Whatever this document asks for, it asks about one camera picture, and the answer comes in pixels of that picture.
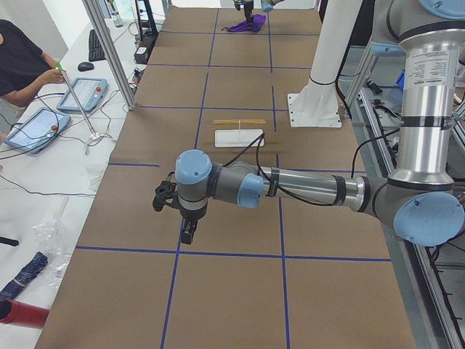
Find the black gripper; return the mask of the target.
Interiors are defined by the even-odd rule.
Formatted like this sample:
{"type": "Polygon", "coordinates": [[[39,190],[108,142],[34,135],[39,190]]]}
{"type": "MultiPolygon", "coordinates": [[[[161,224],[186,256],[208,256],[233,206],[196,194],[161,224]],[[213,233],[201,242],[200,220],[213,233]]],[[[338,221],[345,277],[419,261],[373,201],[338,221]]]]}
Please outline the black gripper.
{"type": "Polygon", "coordinates": [[[254,8],[254,0],[242,0],[243,8],[244,8],[244,15],[246,18],[246,22],[248,24],[252,24],[254,22],[254,15],[253,15],[253,8],[254,8]]]}
{"type": "Polygon", "coordinates": [[[180,209],[180,214],[184,220],[180,232],[182,244],[192,244],[198,221],[206,215],[206,212],[206,207],[197,210],[190,210],[183,207],[180,209]]]}

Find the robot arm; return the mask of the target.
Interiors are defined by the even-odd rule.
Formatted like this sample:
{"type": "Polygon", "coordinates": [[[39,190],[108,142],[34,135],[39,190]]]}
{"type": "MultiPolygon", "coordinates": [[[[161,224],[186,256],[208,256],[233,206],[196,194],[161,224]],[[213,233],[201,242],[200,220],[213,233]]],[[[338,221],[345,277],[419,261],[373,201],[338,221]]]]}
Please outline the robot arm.
{"type": "Polygon", "coordinates": [[[262,197],[289,197],[316,206],[347,206],[369,214],[413,244],[436,246],[464,227],[464,207],[446,172],[459,50],[462,1],[377,1],[371,46],[406,54],[400,144],[385,178],[343,178],[261,167],[233,159],[215,164],[200,150],[176,160],[173,207],[190,244],[209,199],[254,208],[262,197]]]}
{"type": "MultiPolygon", "coordinates": [[[[261,8],[263,12],[270,12],[274,6],[281,3],[283,0],[261,0],[261,8]]],[[[234,1],[235,8],[240,11],[243,8],[246,22],[251,25],[254,22],[254,0],[239,0],[234,1]]]]}

